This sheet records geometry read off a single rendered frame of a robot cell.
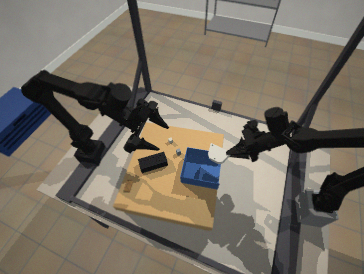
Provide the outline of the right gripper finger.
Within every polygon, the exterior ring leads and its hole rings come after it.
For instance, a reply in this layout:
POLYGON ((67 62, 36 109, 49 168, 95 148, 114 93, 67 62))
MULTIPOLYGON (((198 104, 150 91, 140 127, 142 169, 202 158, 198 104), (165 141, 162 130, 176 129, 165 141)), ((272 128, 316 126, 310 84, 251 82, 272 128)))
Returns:
POLYGON ((133 151, 135 151, 136 149, 146 149, 146 150, 155 150, 155 151, 160 150, 157 146, 147 142, 143 137, 141 138, 138 146, 133 151))
POLYGON ((161 118, 161 116, 159 115, 159 111, 158 111, 158 107, 156 108, 154 114, 151 116, 151 118, 149 119, 149 121, 168 129, 169 126, 165 123, 165 121, 161 118))

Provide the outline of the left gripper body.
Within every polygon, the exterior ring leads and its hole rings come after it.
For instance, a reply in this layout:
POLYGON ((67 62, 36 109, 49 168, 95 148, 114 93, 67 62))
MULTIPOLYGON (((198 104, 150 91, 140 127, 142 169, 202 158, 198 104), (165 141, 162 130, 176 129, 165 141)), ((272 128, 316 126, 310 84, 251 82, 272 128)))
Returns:
POLYGON ((249 154, 252 162, 255 162, 258 160, 258 155, 260 152, 263 152, 266 150, 268 150, 268 152, 269 152, 269 151, 271 151, 271 149, 274 148, 274 144, 273 144, 273 141, 272 141, 272 138, 271 138, 269 132, 265 133, 265 131, 264 131, 262 135, 257 136, 255 138, 253 137, 252 132, 249 129, 242 130, 242 134, 244 137, 243 141, 245 143, 246 149, 248 151, 248 154, 249 154), (253 138, 255 140, 253 140, 253 138), (255 141, 256 141, 256 148, 255 148, 255 141), (249 150, 251 150, 251 151, 249 151, 249 150))

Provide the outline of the blue open tray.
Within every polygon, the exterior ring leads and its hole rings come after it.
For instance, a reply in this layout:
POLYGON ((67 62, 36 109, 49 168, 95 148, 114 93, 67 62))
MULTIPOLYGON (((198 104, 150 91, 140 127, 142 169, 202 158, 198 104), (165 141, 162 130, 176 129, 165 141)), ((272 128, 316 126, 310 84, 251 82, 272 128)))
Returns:
POLYGON ((195 148, 186 151, 180 175, 181 183, 218 189, 221 164, 211 161, 208 152, 195 148))

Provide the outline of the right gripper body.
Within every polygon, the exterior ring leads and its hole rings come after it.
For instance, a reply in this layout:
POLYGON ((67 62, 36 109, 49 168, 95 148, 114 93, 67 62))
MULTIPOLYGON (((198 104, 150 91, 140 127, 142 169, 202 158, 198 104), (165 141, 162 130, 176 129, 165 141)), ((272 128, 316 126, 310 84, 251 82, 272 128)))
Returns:
MULTIPOLYGON (((155 101, 150 101, 149 102, 148 109, 151 110, 151 112, 149 113, 147 119, 151 118, 151 116, 154 114, 157 105, 158 105, 158 103, 155 102, 155 101)), ((130 126, 124 119, 124 116, 125 115, 129 116, 130 113, 131 113, 131 111, 129 111, 129 107, 126 106, 126 108, 124 109, 123 113, 121 114, 120 118, 117 121, 118 123, 120 123, 119 126, 124 125, 125 127, 131 129, 132 134, 129 137, 130 139, 128 138, 128 140, 127 140, 128 143, 126 142, 127 144, 125 144, 125 146, 123 147, 124 150, 126 152, 128 152, 128 153, 131 153, 138 146, 138 144, 139 144, 139 142, 141 140, 139 135, 140 135, 140 133, 141 133, 146 121, 147 121, 146 120, 144 123, 138 124, 139 127, 137 126, 137 128, 135 129, 132 126, 130 126)))

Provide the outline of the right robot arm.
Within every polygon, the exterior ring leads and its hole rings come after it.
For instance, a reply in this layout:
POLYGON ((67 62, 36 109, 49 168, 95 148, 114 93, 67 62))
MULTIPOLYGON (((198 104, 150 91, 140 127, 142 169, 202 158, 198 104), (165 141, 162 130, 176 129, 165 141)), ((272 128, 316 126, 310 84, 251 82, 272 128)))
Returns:
MULTIPOLYGON (((79 153, 82 154, 92 155, 96 148, 97 143, 94 144, 90 139, 93 131, 87 125, 79 124, 57 101, 53 91, 76 99, 81 106, 89 110, 99 109, 101 116, 106 115, 115 121, 118 121, 132 96, 132 91, 126 84, 110 82, 107 88, 106 85, 91 82, 77 83, 50 74, 46 70, 40 71, 31 79, 21 87, 22 94, 32 102, 42 104, 59 120, 69 130, 73 140, 71 145, 79 148, 79 153)), ((144 123, 151 112, 146 100, 139 99, 138 102, 136 108, 129 108, 129 116, 124 116, 125 121, 133 128, 144 123)))

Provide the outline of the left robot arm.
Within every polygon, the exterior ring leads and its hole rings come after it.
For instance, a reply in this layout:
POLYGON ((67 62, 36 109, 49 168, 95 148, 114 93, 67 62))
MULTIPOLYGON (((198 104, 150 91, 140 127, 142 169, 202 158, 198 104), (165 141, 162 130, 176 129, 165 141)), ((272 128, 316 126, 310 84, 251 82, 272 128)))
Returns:
MULTIPOLYGON (((279 107, 266 110, 264 116, 274 148, 286 144, 296 153, 307 153, 319 148, 364 148, 364 128, 329 131, 304 128, 293 120, 289 122, 288 113, 279 107)), ((255 138, 264 132, 260 132, 257 126, 256 120, 250 120, 243 127, 251 130, 255 138)), ((364 187, 364 167, 344 176, 336 172, 327 175, 320 194, 312 194, 314 210, 326 213, 338 211, 344 197, 361 187, 364 187)))

